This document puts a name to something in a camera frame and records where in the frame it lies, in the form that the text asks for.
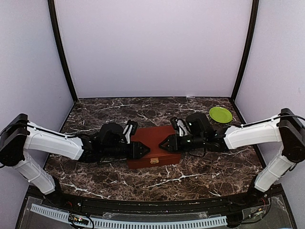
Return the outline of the red wooden jewelry box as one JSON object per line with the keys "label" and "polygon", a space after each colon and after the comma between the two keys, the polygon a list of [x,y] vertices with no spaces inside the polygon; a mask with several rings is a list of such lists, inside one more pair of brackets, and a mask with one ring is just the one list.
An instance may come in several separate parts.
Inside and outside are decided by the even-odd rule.
{"label": "red wooden jewelry box", "polygon": [[159,144],[172,134],[175,134],[175,130],[170,125],[137,129],[135,135],[132,136],[132,141],[143,143],[150,148],[150,152],[141,159],[128,159],[128,168],[160,167],[180,163],[180,153],[169,153],[159,148]]}

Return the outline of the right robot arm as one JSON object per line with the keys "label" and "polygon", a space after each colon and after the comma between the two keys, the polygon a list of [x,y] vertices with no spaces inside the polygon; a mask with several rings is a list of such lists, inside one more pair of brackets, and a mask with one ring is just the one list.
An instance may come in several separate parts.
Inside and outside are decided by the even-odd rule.
{"label": "right robot arm", "polygon": [[260,172],[243,197],[253,207],[271,185],[289,169],[305,159],[305,127],[301,117],[284,108],[269,119],[240,126],[214,130],[204,113],[194,113],[185,120],[171,119],[176,134],[169,135],[159,148],[171,153],[203,148],[211,152],[227,152],[243,146],[280,142],[281,148],[268,166]]}

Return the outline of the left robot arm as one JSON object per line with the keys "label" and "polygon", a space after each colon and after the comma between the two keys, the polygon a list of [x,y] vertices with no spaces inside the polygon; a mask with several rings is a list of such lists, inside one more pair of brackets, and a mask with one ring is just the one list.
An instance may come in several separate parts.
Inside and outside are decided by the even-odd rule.
{"label": "left robot arm", "polygon": [[45,172],[30,156],[29,150],[56,154],[82,163],[100,162],[105,157],[141,159],[150,148],[139,141],[132,141],[138,128],[129,120],[126,127],[116,123],[103,124],[99,132],[87,135],[65,135],[28,120],[19,114],[0,134],[0,163],[22,174],[57,208],[67,204],[67,197],[60,192],[55,178]]}

